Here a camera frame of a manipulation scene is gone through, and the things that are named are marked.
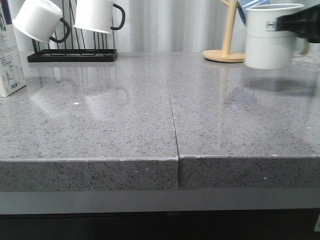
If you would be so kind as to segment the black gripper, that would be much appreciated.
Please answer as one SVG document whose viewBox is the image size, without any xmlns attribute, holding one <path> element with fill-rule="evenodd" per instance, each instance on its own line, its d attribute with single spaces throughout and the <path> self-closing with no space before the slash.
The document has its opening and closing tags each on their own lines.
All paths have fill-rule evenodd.
<svg viewBox="0 0 320 240">
<path fill-rule="evenodd" d="M 309 7 L 276 19 L 276 32 L 289 31 L 309 43 L 320 42 L 320 5 Z"/>
</svg>

